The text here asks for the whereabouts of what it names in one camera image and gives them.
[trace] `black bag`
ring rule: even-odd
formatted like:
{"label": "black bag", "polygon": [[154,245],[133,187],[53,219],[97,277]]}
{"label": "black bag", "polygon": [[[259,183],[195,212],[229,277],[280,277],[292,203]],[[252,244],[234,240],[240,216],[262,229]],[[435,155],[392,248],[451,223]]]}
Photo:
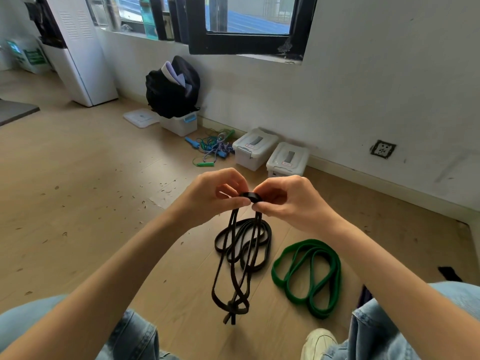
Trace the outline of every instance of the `black bag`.
{"label": "black bag", "polygon": [[183,86],[169,81],[161,69],[148,73],[145,82],[148,105],[167,119],[178,118],[200,109],[195,107],[200,91],[200,77],[197,71],[178,55],[173,58],[172,67],[177,75],[183,74],[186,84],[191,85],[188,94]]}

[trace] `hand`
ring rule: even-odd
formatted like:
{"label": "hand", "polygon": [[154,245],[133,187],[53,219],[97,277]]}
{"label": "hand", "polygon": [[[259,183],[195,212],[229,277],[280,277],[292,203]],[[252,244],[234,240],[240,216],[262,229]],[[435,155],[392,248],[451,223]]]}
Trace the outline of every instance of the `hand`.
{"label": "hand", "polygon": [[343,220],[310,181],[299,175],[268,178],[253,192],[263,199],[252,206],[254,211],[280,218],[310,234],[322,233],[334,222]]}
{"label": "hand", "polygon": [[195,178],[167,212],[189,230],[222,212],[250,205],[250,199],[239,197],[245,192],[247,181],[234,168],[205,172]]}

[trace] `shoe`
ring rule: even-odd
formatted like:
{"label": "shoe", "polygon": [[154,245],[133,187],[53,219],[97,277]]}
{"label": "shoe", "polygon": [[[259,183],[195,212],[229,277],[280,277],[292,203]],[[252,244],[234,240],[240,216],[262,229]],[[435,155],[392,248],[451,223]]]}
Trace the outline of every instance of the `shoe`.
{"label": "shoe", "polygon": [[307,336],[300,360],[320,360],[330,346],[337,344],[333,333],[325,328],[317,328]]}

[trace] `jeans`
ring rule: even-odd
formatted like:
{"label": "jeans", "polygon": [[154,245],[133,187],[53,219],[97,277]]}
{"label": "jeans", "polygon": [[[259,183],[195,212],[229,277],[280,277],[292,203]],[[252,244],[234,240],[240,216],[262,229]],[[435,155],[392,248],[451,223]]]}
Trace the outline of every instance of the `jeans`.
{"label": "jeans", "polygon": [[[443,296],[480,320],[480,287],[459,283],[431,284]],[[50,311],[64,296],[36,300],[0,315],[0,352]],[[159,349],[155,327],[128,309],[110,335],[97,360],[179,360]],[[398,328],[372,299],[353,312],[348,339],[331,346],[322,360],[418,360]]]}

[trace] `person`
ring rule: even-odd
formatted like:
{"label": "person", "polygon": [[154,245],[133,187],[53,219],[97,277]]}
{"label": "person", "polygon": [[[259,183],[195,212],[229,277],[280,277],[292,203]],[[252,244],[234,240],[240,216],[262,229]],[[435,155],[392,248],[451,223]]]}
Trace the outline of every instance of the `person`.
{"label": "person", "polygon": [[[303,360],[480,358],[480,288],[426,284],[329,207],[307,178],[269,178],[253,191],[263,198],[253,210],[321,237],[375,297],[354,312],[343,344],[325,329],[313,331]],[[249,205],[243,192],[247,182],[232,168],[196,177],[70,295],[1,315],[0,360],[177,359],[158,348],[153,325],[126,309],[170,246],[215,215]]]}

